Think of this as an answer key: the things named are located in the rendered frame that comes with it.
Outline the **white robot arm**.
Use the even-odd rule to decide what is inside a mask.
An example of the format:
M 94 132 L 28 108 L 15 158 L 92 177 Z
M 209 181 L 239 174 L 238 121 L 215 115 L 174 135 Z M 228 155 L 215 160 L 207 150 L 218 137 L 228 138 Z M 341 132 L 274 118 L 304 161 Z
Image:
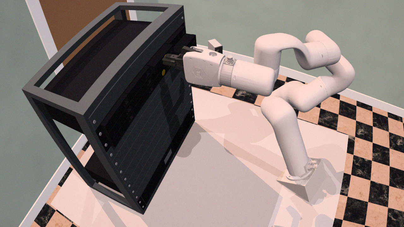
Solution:
M 332 95 L 347 89 L 355 78 L 349 61 L 338 45 L 319 30 L 309 32 L 302 43 L 298 38 L 274 33 L 259 37 L 254 44 L 254 62 L 226 57 L 220 73 L 222 86 L 264 96 L 261 112 L 272 125 L 284 157 L 286 177 L 297 181 L 318 168 L 316 160 L 307 156 L 297 121 L 295 107 L 308 112 Z M 326 67 L 332 76 L 319 76 L 308 84 L 290 81 L 274 90 L 279 75 L 281 52 L 294 49 L 304 70 Z

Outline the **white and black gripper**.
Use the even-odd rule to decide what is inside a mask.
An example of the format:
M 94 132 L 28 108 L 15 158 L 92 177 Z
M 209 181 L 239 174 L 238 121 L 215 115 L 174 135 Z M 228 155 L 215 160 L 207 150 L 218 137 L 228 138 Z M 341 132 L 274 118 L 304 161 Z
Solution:
M 213 50 L 184 46 L 179 55 L 166 54 L 163 64 L 181 70 L 188 83 L 221 87 L 220 73 L 225 59 L 225 55 Z

